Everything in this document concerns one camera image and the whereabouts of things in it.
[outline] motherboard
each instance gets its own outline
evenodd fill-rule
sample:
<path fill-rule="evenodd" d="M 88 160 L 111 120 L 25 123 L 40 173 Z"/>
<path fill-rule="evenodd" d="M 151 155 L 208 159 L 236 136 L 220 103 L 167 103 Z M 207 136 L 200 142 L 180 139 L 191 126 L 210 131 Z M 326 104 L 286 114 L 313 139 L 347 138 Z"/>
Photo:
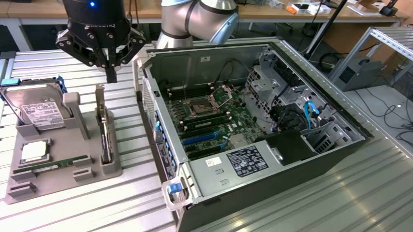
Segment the motherboard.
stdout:
<path fill-rule="evenodd" d="M 166 103 L 191 160 L 244 146 L 264 135 L 234 86 L 170 92 Z"/>

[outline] power supply label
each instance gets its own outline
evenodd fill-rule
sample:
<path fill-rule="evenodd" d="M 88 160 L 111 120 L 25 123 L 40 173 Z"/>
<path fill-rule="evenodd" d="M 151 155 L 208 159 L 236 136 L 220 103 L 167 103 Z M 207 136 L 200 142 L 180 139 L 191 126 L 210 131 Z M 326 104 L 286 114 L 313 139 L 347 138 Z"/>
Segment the power supply label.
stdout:
<path fill-rule="evenodd" d="M 239 177 L 244 177 L 268 167 L 255 146 L 234 151 L 226 156 Z"/>
<path fill-rule="evenodd" d="M 53 101 L 23 105 L 21 108 L 35 127 L 63 123 L 63 117 Z"/>

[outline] hard drive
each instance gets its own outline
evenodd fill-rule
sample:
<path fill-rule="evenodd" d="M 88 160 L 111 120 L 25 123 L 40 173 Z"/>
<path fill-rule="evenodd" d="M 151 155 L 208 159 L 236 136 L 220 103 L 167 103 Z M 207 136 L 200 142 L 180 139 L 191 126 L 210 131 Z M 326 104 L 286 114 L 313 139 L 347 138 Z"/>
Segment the hard drive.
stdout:
<path fill-rule="evenodd" d="M 65 92 L 61 78 L 24 80 L 4 79 L 0 97 L 12 108 L 23 125 L 33 124 L 39 131 L 64 127 L 71 111 L 63 105 Z"/>

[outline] white handle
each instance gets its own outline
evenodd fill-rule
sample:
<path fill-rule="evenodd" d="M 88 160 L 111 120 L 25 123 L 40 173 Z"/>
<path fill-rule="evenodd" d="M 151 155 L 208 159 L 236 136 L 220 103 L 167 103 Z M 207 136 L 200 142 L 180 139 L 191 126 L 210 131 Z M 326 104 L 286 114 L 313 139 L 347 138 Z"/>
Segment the white handle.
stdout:
<path fill-rule="evenodd" d="M 170 201 L 168 186 L 172 185 L 172 184 L 178 184 L 178 183 L 180 183 L 180 185 L 184 186 L 182 181 L 180 181 L 179 176 L 162 183 L 163 198 L 166 199 L 166 204 L 167 204 L 167 208 L 170 209 L 170 211 L 175 211 L 175 210 L 180 209 L 183 206 L 192 203 L 192 200 L 190 198 L 186 199 L 184 201 L 176 202 L 176 203 Z"/>

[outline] aluminum table surface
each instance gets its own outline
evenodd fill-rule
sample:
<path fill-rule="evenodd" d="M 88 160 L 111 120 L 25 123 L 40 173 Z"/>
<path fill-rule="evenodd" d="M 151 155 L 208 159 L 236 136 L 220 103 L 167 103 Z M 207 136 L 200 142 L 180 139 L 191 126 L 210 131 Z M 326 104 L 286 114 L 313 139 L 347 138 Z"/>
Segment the aluminum table surface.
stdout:
<path fill-rule="evenodd" d="M 93 85 L 104 83 L 104 74 L 60 51 L 19 53 L 13 77 L 52 77 L 57 73 L 68 90 L 81 95 L 81 111 L 93 110 Z M 107 105 L 115 114 L 121 176 L 13 205 L 0 201 L 1 231 L 175 231 L 159 190 L 131 75 L 131 67 L 123 67 L 119 83 L 105 85 Z M 315 80 L 326 90 L 335 91 L 322 79 Z M 347 99 L 338 102 L 375 139 L 325 175 L 196 232 L 411 231 L 411 159 L 366 122 Z M 16 117 L 5 107 L 0 119 L 0 199 L 9 174 L 15 122 Z"/>

